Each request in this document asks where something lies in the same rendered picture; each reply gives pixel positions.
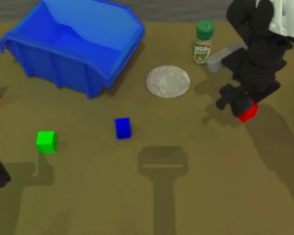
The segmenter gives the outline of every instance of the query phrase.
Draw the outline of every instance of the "table surface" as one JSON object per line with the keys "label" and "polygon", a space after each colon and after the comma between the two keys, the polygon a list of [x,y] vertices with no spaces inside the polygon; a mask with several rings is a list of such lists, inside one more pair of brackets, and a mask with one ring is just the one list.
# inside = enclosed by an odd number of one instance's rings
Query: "table surface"
{"label": "table surface", "polygon": [[[13,25],[0,23],[0,36]],[[12,176],[0,235],[294,235],[294,49],[282,88],[242,125],[215,108],[231,74],[193,63],[194,37],[195,23],[146,23],[116,85],[93,100],[27,79],[0,54],[0,156]],[[216,24],[213,52],[235,41]],[[189,74],[184,96],[148,91],[159,65]],[[117,141],[113,119],[124,116],[133,138]],[[40,130],[57,132],[55,154],[37,153]]]}

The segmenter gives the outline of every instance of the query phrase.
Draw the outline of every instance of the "green lid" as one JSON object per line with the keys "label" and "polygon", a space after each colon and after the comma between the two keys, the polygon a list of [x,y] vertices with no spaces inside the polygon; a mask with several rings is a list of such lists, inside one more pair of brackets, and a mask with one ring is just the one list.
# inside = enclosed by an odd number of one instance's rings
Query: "green lid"
{"label": "green lid", "polygon": [[215,31],[215,24],[210,20],[198,21],[196,29],[199,40],[210,40]]}

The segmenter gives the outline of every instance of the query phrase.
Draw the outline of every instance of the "blue bin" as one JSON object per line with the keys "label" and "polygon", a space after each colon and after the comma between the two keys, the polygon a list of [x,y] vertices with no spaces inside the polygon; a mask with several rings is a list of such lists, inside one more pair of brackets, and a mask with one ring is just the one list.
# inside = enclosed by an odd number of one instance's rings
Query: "blue bin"
{"label": "blue bin", "polygon": [[0,39],[27,77],[85,93],[110,88],[143,40],[128,6],[106,0],[44,0]]}

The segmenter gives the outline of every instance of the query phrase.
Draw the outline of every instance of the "bottle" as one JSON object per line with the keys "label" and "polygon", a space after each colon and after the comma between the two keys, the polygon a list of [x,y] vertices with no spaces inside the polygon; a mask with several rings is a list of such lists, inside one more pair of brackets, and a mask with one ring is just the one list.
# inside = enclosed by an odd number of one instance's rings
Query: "bottle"
{"label": "bottle", "polygon": [[196,24],[196,40],[194,43],[193,59],[198,64],[206,63],[210,55],[212,45],[212,36],[215,31],[215,25],[210,20],[202,20]]}

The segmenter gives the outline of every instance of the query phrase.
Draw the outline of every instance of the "green cube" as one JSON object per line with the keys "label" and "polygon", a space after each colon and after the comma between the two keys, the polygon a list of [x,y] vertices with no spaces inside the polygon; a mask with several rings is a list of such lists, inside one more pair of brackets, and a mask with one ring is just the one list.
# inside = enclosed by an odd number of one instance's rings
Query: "green cube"
{"label": "green cube", "polygon": [[36,146],[40,153],[55,153],[57,136],[54,131],[39,131]]}

